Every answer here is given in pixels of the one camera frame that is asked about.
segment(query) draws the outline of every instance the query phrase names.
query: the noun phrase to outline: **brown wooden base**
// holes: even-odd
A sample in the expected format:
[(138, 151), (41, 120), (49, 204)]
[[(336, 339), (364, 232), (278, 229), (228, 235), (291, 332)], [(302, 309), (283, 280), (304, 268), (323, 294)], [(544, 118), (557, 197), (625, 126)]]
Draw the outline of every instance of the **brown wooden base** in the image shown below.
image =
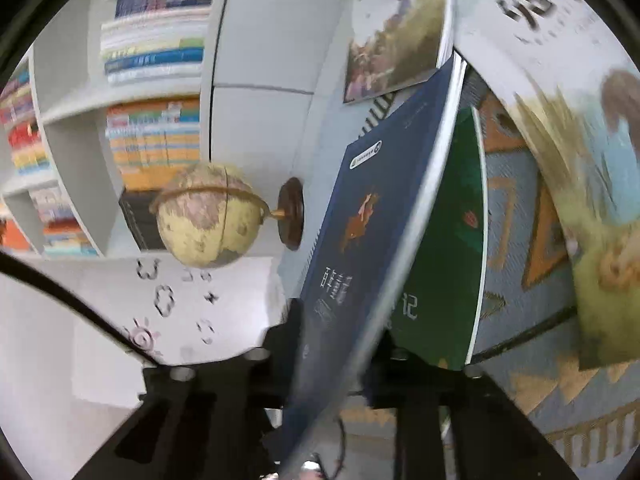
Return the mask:
[(297, 250), (302, 241), (305, 225), (305, 202), (302, 196), (302, 183), (296, 177), (287, 180), (280, 188), (278, 209), (285, 217), (278, 220), (280, 240), (291, 251)]

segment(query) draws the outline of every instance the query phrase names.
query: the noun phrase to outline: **yellow globe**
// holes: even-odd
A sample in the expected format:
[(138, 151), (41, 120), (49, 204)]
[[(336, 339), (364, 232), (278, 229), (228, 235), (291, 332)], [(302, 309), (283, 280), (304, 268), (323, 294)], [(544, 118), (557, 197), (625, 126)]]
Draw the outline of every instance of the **yellow globe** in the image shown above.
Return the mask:
[(163, 193), (202, 186), (229, 191), (193, 191), (158, 206), (158, 230), (167, 249), (189, 267), (221, 267), (254, 243), (264, 216), (259, 203), (233, 190), (253, 193), (235, 168), (199, 162), (178, 174)]

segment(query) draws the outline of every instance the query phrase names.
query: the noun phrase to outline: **orange animal illustration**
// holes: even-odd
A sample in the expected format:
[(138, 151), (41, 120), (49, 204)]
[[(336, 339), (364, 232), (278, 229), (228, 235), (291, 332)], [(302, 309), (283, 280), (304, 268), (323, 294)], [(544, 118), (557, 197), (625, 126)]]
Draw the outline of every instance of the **orange animal illustration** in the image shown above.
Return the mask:
[(349, 217), (347, 227), (344, 230), (344, 235), (342, 236), (342, 242), (340, 244), (341, 253), (346, 250), (351, 240), (364, 236), (364, 233), (367, 231), (369, 219), (371, 218), (371, 215), (373, 215), (373, 206), (376, 205), (379, 199), (380, 196), (377, 193), (369, 193), (362, 201), (362, 205), (360, 206), (360, 209), (358, 209), (358, 214), (356, 216)]

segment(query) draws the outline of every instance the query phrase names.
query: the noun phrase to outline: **white label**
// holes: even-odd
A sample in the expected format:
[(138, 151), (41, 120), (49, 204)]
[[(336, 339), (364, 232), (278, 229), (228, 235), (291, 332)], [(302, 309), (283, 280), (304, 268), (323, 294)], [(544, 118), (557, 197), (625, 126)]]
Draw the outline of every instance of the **white label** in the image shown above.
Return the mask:
[(364, 150), (360, 155), (356, 155), (353, 157), (351, 164), (349, 165), (349, 169), (357, 168), (360, 164), (369, 160), (372, 156), (374, 156), (377, 152), (380, 151), (380, 147), (382, 146), (382, 141), (379, 140), (370, 148)]

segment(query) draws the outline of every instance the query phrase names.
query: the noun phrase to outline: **green book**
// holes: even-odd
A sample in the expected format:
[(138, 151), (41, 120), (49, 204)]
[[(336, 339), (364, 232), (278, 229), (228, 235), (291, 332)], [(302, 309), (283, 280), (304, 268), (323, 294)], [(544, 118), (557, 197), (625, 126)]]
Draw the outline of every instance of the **green book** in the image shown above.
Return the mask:
[(460, 370), (478, 329), (484, 264), (481, 152), (471, 108), (456, 127), (431, 218), (390, 318), (396, 344)]

